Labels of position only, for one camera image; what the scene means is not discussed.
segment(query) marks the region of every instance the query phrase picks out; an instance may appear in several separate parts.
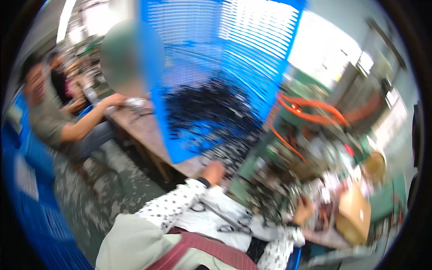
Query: white patterned sleeve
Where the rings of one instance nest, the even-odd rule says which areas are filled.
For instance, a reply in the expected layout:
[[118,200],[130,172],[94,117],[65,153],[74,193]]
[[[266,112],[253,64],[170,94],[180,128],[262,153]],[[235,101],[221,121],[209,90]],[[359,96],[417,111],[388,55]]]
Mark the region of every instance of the white patterned sleeve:
[[135,215],[146,219],[167,233],[180,216],[206,192],[206,186],[195,180],[186,179],[186,184],[156,199],[146,202]]
[[265,247],[257,264],[259,270],[285,270],[294,245],[301,247],[305,244],[300,228],[280,227],[279,233],[279,238]]

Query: person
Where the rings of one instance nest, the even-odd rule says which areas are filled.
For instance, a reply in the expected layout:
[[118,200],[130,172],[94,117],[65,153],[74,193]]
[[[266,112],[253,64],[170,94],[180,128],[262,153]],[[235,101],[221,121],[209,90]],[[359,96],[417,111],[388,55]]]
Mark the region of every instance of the person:
[[123,105],[126,97],[113,94],[101,100],[88,114],[76,119],[73,108],[61,110],[45,94],[43,63],[34,54],[22,65],[21,78],[25,82],[23,94],[29,107],[29,122],[36,136],[48,146],[65,154],[70,160],[85,160],[90,153],[114,138],[108,122],[100,123],[108,107]]
[[195,179],[150,202],[134,214],[119,214],[103,240],[96,259],[97,270],[285,270],[294,243],[304,244],[300,226],[312,215],[305,196],[288,226],[279,227],[279,237],[269,242],[257,264],[245,253],[204,236],[175,231],[176,221],[206,189],[223,178],[221,163],[211,162]]
[[88,99],[82,94],[82,91],[67,94],[68,71],[63,70],[63,55],[59,52],[52,52],[49,57],[49,67],[51,70],[51,82],[62,105],[68,108],[68,111],[77,116],[79,113],[90,106]]
[[63,57],[58,52],[52,52],[49,57],[49,66],[51,70],[51,82],[56,90],[58,97],[63,106],[72,100],[72,96],[66,94],[66,74],[62,69]]

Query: wooden workbench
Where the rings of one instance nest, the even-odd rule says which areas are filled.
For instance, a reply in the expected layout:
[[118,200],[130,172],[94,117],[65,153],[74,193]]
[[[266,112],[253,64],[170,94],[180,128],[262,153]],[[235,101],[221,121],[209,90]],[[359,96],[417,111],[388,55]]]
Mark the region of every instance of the wooden workbench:
[[[146,103],[146,109],[152,109],[150,101]],[[177,164],[172,163],[154,114],[137,118],[128,108],[118,108],[110,113],[110,117],[130,135],[141,157],[146,161],[150,158],[166,181],[172,181],[170,167],[188,178],[197,177],[203,168],[199,156]]]

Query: floor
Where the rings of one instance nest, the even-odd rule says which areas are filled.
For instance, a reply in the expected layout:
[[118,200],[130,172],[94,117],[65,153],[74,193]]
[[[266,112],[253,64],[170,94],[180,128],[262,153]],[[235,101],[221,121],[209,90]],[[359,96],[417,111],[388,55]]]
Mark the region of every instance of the floor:
[[[107,164],[119,172],[123,188],[113,172],[102,175],[95,183],[96,197],[81,176],[72,171],[61,155],[54,158],[56,181],[54,191],[76,242],[87,259],[95,265],[99,247],[119,213],[134,213],[145,202],[175,188],[165,183],[156,170],[143,164],[132,147],[120,147],[114,140],[105,143]],[[84,164],[89,173],[97,163]]]

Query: apron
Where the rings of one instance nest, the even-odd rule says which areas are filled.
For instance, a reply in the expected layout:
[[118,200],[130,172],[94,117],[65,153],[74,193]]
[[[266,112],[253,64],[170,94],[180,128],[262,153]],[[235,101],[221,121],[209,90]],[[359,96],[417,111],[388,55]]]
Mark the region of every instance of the apron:
[[208,239],[196,233],[171,229],[169,234],[181,233],[181,240],[167,254],[151,265],[147,270],[171,270],[189,248],[204,251],[225,264],[239,270],[258,270],[257,265],[248,255],[224,243]]

